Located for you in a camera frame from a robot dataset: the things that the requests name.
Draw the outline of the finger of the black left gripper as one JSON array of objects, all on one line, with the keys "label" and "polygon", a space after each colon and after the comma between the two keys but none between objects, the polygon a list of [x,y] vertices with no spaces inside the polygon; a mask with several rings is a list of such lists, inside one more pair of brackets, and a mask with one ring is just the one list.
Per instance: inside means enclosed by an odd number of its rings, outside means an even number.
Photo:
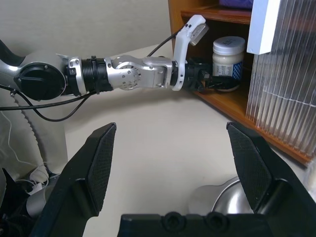
[{"label": "finger of the black left gripper", "polygon": [[211,76],[208,80],[208,89],[230,90],[239,84],[240,82],[231,76]]}]

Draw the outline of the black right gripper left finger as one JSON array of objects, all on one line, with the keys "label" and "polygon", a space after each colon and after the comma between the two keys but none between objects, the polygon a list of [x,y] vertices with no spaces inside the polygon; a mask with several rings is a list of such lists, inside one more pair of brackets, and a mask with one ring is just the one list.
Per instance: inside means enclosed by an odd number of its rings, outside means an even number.
[{"label": "black right gripper left finger", "polygon": [[62,170],[31,237],[82,237],[102,210],[111,173],[117,126],[109,123],[87,138]]}]

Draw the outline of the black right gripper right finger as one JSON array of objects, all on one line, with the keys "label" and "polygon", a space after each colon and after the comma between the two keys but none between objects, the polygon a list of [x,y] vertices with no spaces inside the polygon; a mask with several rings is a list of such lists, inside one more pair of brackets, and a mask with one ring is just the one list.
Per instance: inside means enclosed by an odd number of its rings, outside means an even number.
[{"label": "black right gripper right finger", "polygon": [[252,211],[265,218],[274,237],[316,237],[316,202],[290,166],[254,130],[236,122],[226,129]]}]

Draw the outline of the white-lidded glass jar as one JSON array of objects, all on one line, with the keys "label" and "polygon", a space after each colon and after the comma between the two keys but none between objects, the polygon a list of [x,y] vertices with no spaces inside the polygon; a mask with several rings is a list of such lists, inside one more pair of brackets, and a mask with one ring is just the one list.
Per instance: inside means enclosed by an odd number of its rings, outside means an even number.
[{"label": "white-lidded glass jar", "polygon": [[[231,76],[241,82],[244,48],[245,39],[241,37],[227,36],[216,39],[213,42],[212,74]],[[233,91],[238,87],[219,91]]]}]

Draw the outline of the stainless steel bowl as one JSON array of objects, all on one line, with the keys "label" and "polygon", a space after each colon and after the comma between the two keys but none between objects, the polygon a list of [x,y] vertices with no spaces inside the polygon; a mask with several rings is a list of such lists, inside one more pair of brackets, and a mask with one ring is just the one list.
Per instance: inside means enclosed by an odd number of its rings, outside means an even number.
[{"label": "stainless steel bowl", "polygon": [[202,216],[213,211],[224,215],[253,213],[238,177],[222,185],[198,187],[190,196],[188,210]]}]

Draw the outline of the ribbed glass sliding door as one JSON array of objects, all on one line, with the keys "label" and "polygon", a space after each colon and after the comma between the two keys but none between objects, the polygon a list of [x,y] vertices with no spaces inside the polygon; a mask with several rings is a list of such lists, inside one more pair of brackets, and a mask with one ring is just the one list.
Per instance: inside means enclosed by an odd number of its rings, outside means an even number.
[{"label": "ribbed glass sliding door", "polygon": [[254,57],[246,116],[316,158],[316,0],[280,0],[272,49]]}]

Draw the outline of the white door handle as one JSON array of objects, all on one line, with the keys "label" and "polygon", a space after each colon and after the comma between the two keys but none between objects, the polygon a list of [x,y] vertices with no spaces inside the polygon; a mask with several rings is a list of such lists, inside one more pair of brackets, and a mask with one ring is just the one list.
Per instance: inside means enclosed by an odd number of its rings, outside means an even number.
[{"label": "white door handle", "polygon": [[271,52],[281,0],[253,0],[246,51],[261,55]]}]

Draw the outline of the purple pouch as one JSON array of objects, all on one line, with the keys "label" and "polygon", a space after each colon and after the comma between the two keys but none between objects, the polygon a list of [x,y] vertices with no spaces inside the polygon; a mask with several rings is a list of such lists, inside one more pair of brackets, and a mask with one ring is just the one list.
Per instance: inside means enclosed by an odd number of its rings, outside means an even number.
[{"label": "purple pouch", "polygon": [[219,0],[219,4],[224,7],[237,9],[252,9],[254,0]]}]

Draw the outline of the brown wooden cabinet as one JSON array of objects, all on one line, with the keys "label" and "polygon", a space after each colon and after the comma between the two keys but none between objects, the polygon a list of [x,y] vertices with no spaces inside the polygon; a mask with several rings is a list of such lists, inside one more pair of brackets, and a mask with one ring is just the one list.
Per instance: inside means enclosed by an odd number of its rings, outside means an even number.
[{"label": "brown wooden cabinet", "polygon": [[[190,46],[188,57],[200,57],[212,60],[212,44],[217,38],[233,35],[248,39],[251,11],[228,9],[219,5],[219,0],[168,0],[171,31],[174,33],[195,14],[202,15],[209,26],[209,31],[197,46]],[[243,78],[239,88],[232,92],[206,90],[196,92],[206,103],[217,108],[230,118],[254,129],[269,143],[293,157],[302,164],[312,160],[312,156],[291,147],[280,139],[255,125],[255,121],[246,116],[246,107],[251,81],[253,55],[247,53],[244,60]]]}]

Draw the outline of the grey rounded leg cover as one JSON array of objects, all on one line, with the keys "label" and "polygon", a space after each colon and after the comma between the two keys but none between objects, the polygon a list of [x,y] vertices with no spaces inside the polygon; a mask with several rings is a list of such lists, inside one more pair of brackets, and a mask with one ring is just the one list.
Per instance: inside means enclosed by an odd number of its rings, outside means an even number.
[{"label": "grey rounded leg cover", "polygon": [[39,217],[49,199],[51,192],[52,188],[46,187],[28,197],[26,202],[26,210],[31,218],[36,219]]}]

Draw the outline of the silver robot torso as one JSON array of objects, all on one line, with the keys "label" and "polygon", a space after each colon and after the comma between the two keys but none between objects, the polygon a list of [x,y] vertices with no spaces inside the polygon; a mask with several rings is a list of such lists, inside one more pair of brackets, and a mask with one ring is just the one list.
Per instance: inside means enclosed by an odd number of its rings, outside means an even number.
[{"label": "silver robot torso", "polygon": [[27,56],[14,53],[9,47],[0,40],[0,89],[6,90],[13,96],[15,106],[27,105],[22,102],[21,82],[18,81],[20,71],[25,65]]}]

